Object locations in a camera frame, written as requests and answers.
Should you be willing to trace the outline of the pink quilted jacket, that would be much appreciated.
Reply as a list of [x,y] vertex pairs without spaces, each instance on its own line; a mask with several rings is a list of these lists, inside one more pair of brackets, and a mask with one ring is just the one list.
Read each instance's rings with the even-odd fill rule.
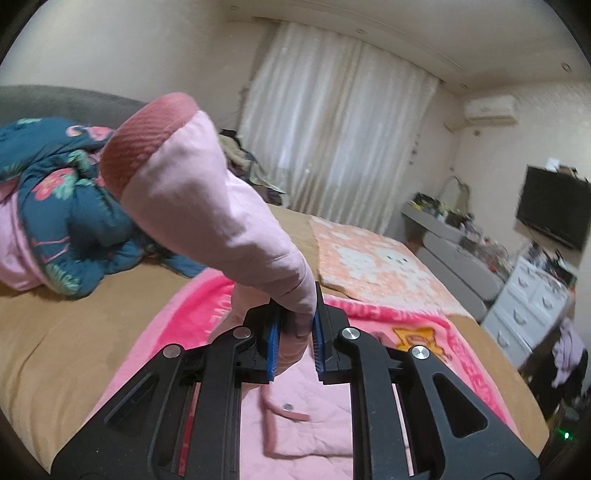
[[279,369],[301,360],[317,306],[314,273],[259,194],[228,171],[214,125],[192,97],[170,93],[142,107],[108,140],[100,167],[142,231],[235,282],[214,336],[274,300],[290,312]]

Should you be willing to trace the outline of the pile of folded clothes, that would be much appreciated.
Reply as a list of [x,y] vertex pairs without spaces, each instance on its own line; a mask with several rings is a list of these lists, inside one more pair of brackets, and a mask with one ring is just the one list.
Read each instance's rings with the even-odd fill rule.
[[226,159],[228,170],[249,184],[266,203],[274,206],[290,206],[287,193],[270,182],[266,170],[256,157],[242,148],[235,130],[222,129],[218,132],[218,142]]

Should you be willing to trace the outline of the pink cartoon fleece blanket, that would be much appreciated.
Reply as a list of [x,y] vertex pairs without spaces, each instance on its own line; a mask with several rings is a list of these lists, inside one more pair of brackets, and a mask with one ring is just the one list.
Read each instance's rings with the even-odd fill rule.
[[[204,347],[153,356],[55,459],[70,479],[238,479],[245,383],[276,374],[276,302]],[[318,306],[315,368],[351,393],[356,479],[534,479],[536,458],[426,346],[382,345],[341,309]]]

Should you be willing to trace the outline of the tan bed sheet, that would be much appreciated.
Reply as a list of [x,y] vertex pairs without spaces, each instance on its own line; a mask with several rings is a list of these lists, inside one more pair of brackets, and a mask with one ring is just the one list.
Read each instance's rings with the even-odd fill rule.
[[[274,208],[294,244],[318,274],[311,216]],[[1,294],[1,408],[28,451],[43,466],[166,341],[201,346],[230,305],[231,283],[217,274],[188,280],[142,264],[106,277],[80,300],[44,287]],[[329,304],[356,326],[402,348],[432,348],[461,379],[540,453],[549,430],[530,389],[493,339],[469,315],[401,311],[346,297],[323,286]],[[311,357],[270,387],[310,417],[307,425],[276,418],[252,391],[243,403],[246,478],[307,479],[311,468],[329,478],[353,473],[351,441],[337,425],[337,404],[314,378]],[[276,422],[273,455],[263,453],[263,426]]]

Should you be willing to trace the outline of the grey curved shelf unit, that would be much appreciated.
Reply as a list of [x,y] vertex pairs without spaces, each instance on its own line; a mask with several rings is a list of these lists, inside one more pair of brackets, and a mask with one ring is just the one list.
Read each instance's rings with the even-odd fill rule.
[[402,208],[407,244],[460,304],[481,323],[504,281],[461,242],[463,233],[414,202]]

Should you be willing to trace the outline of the white drawer cabinet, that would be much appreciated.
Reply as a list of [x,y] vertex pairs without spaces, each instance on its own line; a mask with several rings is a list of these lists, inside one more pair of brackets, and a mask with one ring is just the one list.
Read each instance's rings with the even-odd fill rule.
[[519,257],[481,327],[510,363],[520,369],[573,299],[567,286]]

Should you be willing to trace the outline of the lilac cloth on chair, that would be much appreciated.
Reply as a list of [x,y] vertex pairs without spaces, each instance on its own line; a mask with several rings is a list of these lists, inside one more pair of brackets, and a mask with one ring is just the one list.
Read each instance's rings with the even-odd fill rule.
[[556,376],[552,381],[552,387],[563,385],[572,372],[579,366],[585,344],[578,335],[572,321],[565,318],[560,325],[560,336],[552,348]]

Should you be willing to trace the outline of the peach kitty blanket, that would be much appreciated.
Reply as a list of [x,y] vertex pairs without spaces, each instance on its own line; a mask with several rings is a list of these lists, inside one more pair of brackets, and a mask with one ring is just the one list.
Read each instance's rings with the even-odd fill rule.
[[401,311],[470,313],[403,243],[314,217],[322,286],[354,300]]

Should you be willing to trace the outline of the blue floral comforter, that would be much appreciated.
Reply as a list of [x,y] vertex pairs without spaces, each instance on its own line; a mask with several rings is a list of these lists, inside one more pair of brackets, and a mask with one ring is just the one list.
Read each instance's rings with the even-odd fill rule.
[[59,117],[2,127],[2,284],[83,298],[144,258],[187,278],[204,269],[143,233],[108,192],[100,155],[112,134]]

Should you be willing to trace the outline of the black flat television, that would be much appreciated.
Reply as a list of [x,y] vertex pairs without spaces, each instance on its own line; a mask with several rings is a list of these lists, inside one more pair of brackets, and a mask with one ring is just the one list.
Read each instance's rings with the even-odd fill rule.
[[516,219],[571,250],[582,251],[590,232],[590,201],[588,181],[529,166]]

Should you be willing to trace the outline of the white striped curtain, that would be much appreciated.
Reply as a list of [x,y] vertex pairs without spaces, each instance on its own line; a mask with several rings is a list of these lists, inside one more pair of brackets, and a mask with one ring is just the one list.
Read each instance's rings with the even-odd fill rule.
[[238,134],[294,210],[383,234],[439,85],[369,43],[283,22]]

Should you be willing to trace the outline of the white air conditioner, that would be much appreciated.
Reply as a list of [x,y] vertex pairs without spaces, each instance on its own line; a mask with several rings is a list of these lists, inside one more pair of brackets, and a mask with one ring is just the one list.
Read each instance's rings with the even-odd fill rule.
[[474,98],[464,104],[464,115],[472,124],[515,124],[518,122],[518,102],[509,94]]

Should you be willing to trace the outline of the grey headboard cushion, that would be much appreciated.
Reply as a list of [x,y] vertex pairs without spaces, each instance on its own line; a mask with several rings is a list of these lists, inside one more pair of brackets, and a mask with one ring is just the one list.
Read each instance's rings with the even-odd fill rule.
[[116,129],[144,106],[112,94],[45,85],[2,86],[0,95],[2,126],[21,118],[64,117]]

